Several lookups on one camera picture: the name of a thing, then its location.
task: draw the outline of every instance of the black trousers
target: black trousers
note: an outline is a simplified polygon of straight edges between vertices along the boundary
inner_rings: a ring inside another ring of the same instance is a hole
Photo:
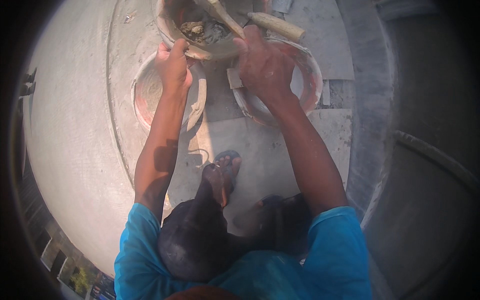
[[[234,218],[246,236],[227,232],[221,205],[208,185],[195,199],[177,205],[165,218],[158,250],[172,276],[208,282],[225,272],[249,251],[283,251],[301,259],[307,253],[307,232],[312,215],[301,194],[262,201]]]

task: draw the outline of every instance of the blue shirt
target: blue shirt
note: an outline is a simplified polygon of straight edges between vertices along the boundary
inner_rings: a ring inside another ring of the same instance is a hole
[[[171,277],[157,253],[160,223],[135,203],[120,237],[115,260],[118,300],[164,299],[200,283]],[[303,266],[274,251],[249,252],[208,284],[242,299],[371,299],[365,238],[352,207],[317,216],[308,232]]]

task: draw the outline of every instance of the tool handle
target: tool handle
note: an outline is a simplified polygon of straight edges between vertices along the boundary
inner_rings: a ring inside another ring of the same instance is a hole
[[[266,29],[270,29],[271,31],[274,31],[279,35],[294,41],[295,43],[299,43],[300,40],[305,36],[305,30],[267,13],[249,12],[248,17],[257,25]]]
[[[225,7],[220,3],[219,0],[208,0],[208,3],[213,8],[213,11],[217,13],[221,20],[225,23],[225,25],[237,36],[245,39],[245,33],[243,32],[243,28],[228,14],[225,10]]]

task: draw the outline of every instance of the hand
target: hand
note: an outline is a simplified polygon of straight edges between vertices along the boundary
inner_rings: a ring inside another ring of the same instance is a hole
[[[155,68],[162,79],[162,94],[171,95],[180,92],[187,95],[192,85],[192,73],[187,67],[184,51],[190,44],[183,38],[178,39],[172,50],[162,42],[155,57]]]
[[[295,62],[263,39],[256,25],[244,28],[246,40],[233,39],[240,52],[240,78],[272,114],[298,106],[290,89]]]

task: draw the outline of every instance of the shirt sleeve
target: shirt sleeve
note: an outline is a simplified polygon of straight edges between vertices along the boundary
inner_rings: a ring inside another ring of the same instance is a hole
[[[163,299],[194,284],[173,280],[160,260],[157,239],[160,223],[144,205],[135,203],[120,237],[115,259],[118,300]]]
[[[304,271],[311,284],[333,298],[371,299],[365,237],[349,206],[319,214],[308,232]]]

